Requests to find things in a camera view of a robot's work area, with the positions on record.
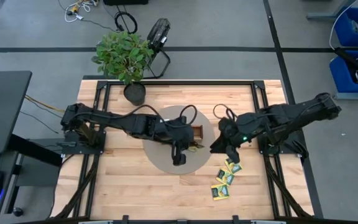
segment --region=yellow tea packet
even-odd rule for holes
[[[229,191],[226,184],[212,185],[211,191],[214,200],[221,200],[229,197]]]
[[[235,164],[231,159],[226,159],[224,163],[226,164],[226,167],[229,169],[230,173],[232,174],[242,170],[242,166],[240,165],[240,163]]]
[[[233,182],[233,179],[234,179],[234,175],[225,169],[220,169],[216,176],[216,180],[222,182],[223,184],[227,184],[227,185],[231,185],[231,183]]]

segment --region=wooden table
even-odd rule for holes
[[[96,84],[97,80],[83,80],[78,102],[92,107]],[[265,80],[265,86],[270,105],[285,103],[280,80]],[[108,111],[125,114],[135,108],[124,98],[122,91],[123,86],[111,88]],[[255,111],[250,88],[237,85],[147,86],[145,103],[156,110],[194,104],[211,121],[216,137],[219,136],[219,120],[213,116],[214,105],[224,103],[237,114]],[[148,109],[139,112],[151,113]],[[223,113],[223,107],[217,108],[217,114]],[[123,215],[129,215],[131,220],[230,220],[233,215],[244,220],[273,218],[264,161],[256,139],[244,143],[239,149],[244,169],[236,173],[229,187],[230,197],[213,201],[211,185],[218,184],[215,176],[219,168],[224,167],[227,155],[213,154],[196,172],[171,175],[158,170],[148,160],[141,140],[116,129],[106,128],[106,132],[105,152],[99,161],[94,191],[92,220],[120,220]],[[300,159],[294,154],[282,154],[280,158],[288,190],[306,212],[313,214]],[[52,216],[62,210],[76,190],[82,160],[82,155],[74,156],[62,167]],[[284,215],[282,197],[277,188],[276,194],[280,214]]]

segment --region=potted plant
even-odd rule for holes
[[[117,78],[125,86],[124,96],[133,105],[144,103],[146,88],[139,81],[154,51],[149,48],[148,40],[140,35],[127,32],[112,32],[103,36],[96,47],[97,56],[92,57],[99,64],[98,72],[107,78]]]

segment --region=yellow cable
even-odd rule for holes
[[[58,108],[56,108],[56,107],[54,107],[54,106],[50,106],[50,105],[48,105],[48,104],[46,104],[46,103],[42,103],[42,102],[40,102],[40,101],[38,101],[38,100],[32,98],[32,97],[29,96],[29,95],[26,95],[25,98],[26,98],[27,100],[33,102],[33,103],[39,103],[39,104],[41,104],[42,106],[44,106],[44,107],[46,107],[46,108],[49,108],[49,109],[51,109],[51,110],[54,110],[54,111],[57,111],[57,112],[61,112],[61,113],[64,113],[64,112],[65,112],[65,110],[58,109]]]

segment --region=concrete floor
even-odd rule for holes
[[[61,2],[67,6],[74,0]],[[305,15],[333,10],[339,2],[270,0],[281,46],[329,47],[333,23],[307,21]],[[115,7],[108,9],[115,14]],[[262,0],[150,0],[146,6],[127,6],[127,10],[137,19],[143,36],[158,18],[168,18],[172,25],[166,44],[169,47],[274,47]],[[94,47],[108,31],[87,22],[66,23],[63,13],[57,1],[6,0],[0,10],[0,47]],[[101,5],[81,15],[114,27],[114,21]],[[336,35],[333,44],[339,45]],[[275,52],[168,54],[172,63],[165,78],[282,79]],[[97,66],[90,60],[93,55],[92,52],[0,53],[0,70],[32,71],[27,94],[65,108],[76,101],[82,76],[96,75]],[[331,53],[284,53],[296,102],[324,91],[336,91],[328,67],[334,57]],[[324,217],[358,220],[358,101],[337,103],[342,107],[340,117],[307,126],[306,144]],[[60,129],[58,118],[28,102],[23,104],[22,111],[36,115],[55,130]],[[14,132],[32,139],[62,136],[22,114]],[[53,187],[21,189],[17,206],[24,207],[26,213],[15,221],[46,218],[52,194]],[[13,218],[2,216],[0,223],[10,223]]]

